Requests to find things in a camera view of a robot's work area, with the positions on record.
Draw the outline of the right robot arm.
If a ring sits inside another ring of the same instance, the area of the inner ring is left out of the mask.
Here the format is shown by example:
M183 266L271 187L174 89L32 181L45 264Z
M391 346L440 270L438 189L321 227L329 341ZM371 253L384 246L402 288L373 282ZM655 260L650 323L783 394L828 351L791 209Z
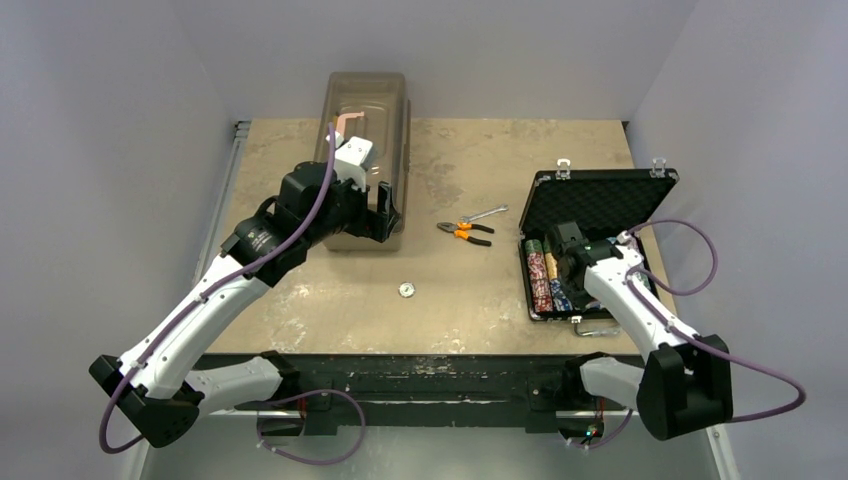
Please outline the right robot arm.
M657 440L722 424L733 416L726 343L680 320L640 280L644 257L634 235L592 241L574 222L546 233L561 280L576 299L596 300L637 346L644 365L587 355L561 381L564 399L584 407L597 397L637 412Z

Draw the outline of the white poker chip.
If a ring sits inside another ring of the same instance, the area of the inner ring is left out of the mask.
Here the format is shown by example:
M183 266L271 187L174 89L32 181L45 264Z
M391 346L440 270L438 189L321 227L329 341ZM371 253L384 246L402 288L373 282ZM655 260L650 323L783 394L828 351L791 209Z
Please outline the white poker chip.
M402 298L411 298L416 293L416 287L411 282L403 282L398 287L398 293Z

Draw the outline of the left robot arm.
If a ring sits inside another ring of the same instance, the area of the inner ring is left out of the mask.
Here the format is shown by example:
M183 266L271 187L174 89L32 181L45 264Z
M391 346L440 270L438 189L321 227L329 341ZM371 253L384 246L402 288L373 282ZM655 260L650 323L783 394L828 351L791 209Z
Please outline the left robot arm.
M239 222L195 287L142 341L121 356L102 355L89 373L110 398L98 429L102 451L142 440L161 448L203 416L250 402L284 409L297 399L297 372L278 353L260 353L211 370L196 369L208 347L251 304L330 236L387 241L400 221L393 186L370 188L363 167L303 162Z

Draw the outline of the black poker case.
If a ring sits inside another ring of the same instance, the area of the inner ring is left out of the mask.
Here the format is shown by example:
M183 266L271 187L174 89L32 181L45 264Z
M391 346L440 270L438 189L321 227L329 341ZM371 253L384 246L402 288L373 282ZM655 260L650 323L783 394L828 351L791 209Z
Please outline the black poker case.
M581 323L610 320L612 315L594 299L586 308L568 312L535 312L523 248L526 240L540 240L543 247L546 235L555 227L574 222L587 241L612 244L622 231L648 221L679 180L675 169L663 165L573 170L564 159L555 170L536 172L518 223L519 264L529 319Z

